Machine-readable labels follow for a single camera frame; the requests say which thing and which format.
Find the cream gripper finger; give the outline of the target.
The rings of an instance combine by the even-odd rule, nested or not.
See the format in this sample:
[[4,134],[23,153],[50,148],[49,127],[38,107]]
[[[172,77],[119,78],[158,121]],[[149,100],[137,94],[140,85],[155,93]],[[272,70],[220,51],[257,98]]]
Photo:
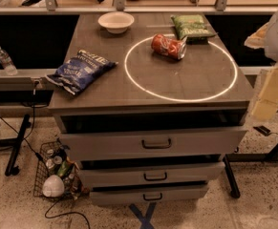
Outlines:
[[262,27],[260,27],[256,32],[250,35],[244,45],[248,48],[257,50],[263,49],[265,47],[265,37],[267,32],[268,23],[265,23]]
[[278,111],[278,64],[266,74],[266,79],[253,106],[251,115],[259,121],[271,119]]

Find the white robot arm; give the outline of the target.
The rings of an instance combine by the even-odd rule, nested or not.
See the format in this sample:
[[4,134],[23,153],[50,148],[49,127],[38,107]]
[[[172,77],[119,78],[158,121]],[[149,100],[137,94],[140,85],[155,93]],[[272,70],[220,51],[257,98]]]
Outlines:
[[259,30],[249,36],[245,46],[252,49],[263,49],[265,56],[275,64],[267,72],[251,115],[260,121],[271,119],[278,111],[278,11]]

